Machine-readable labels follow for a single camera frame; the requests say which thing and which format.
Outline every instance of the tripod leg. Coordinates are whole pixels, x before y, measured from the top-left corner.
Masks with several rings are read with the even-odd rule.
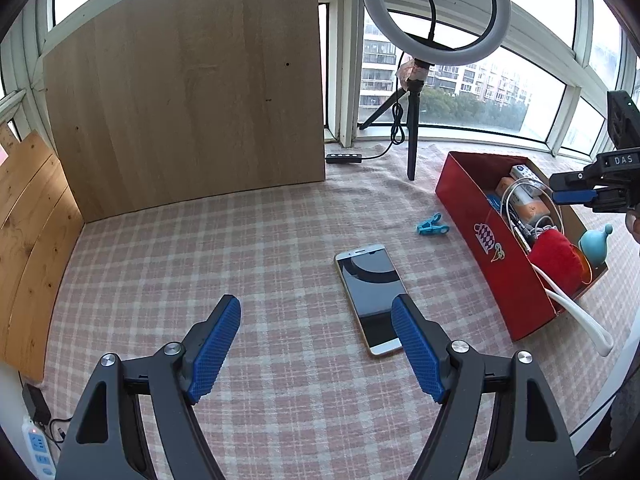
[[[409,130],[409,155],[406,164],[406,176],[415,180],[415,159],[418,155],[418,124],[420,123],[420,92],[424,81],[407,81],[409,87],[409,109],[407,110],[406,127]]]
[[[393,104],[396,102],[396,99],[400,100],[402,96],[404,96],[404,94],[406,94],[406,90],[404,88],[399,88],[398,91],[393,92],[389,96],[389,98],[384,103],[382,103],[375,112],[371,114],[369,119],[367,119],[360,125],[359,130],[366,130],[367,128],[369,128],[377,120],[377,118],[379,118],[383,113],[385,113],[387,110],[389,110],[389,108],[393,106]]]

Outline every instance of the blue textured pad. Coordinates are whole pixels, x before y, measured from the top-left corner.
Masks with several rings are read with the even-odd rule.
[[[211,391],[239,327],[240,302],[233,298],[193,362],[193,379],[187,391],[187,396],[193,404]]]
[[[402,343],[404,353],[414,369],[418,384],[436,402],[442,402],[446,390],[440,380],[440,364],[414,318],[400,298],[391,307],[391,322]]]

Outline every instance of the wooden board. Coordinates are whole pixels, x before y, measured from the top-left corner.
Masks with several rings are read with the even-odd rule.
[[[66,187],[60,161],[50,156],[24,188],[0,227],[0,341],[6,341],[15,293],[24,267],[43,225]]]
[[[123,0],[44,74],[86,221],[324,179],[318,0]]]
[[[14,147],[18,145],[19,141],[15,138],[14,133],[7,123],[0,124],[0,146],[7,155],[11,155]]]
[[[53,154],[37,132],[32,132],[12,150],[0,166],[0,225],[9,216],[18,197],[36,172]]]
[[[31,251],[15,295],[4,348],[5,360],[36,381],[44,376],[53,306],[83,225],[67,187]]]

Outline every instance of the sticker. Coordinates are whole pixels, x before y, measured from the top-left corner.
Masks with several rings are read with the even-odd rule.
[[[487,224],[474,225],[474,231],[476,232],[476,238],[480,242],[482,250],[484,250],[486,254],[489,254],[491,251],[494,252],[492,262],[504,259],[504,250],[500,244],[495,242],[494,232],[491,231],[491,228]]]

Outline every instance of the light blue toy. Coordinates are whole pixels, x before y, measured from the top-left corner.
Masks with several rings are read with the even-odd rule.
[[[606,224],[601,230],[585,232],[578,242],[578,248],[593,267],[600,266],[607,259],[607,237],[613,232],[613,225]]]
[[[425,220],[421,224],[418,224],[418,227],[415,229],[419,235],[427,236],[427,235],[444,235],[449,232],[448,225],[437,225],[442,215],[440,213],[436,213],[429,220]]]

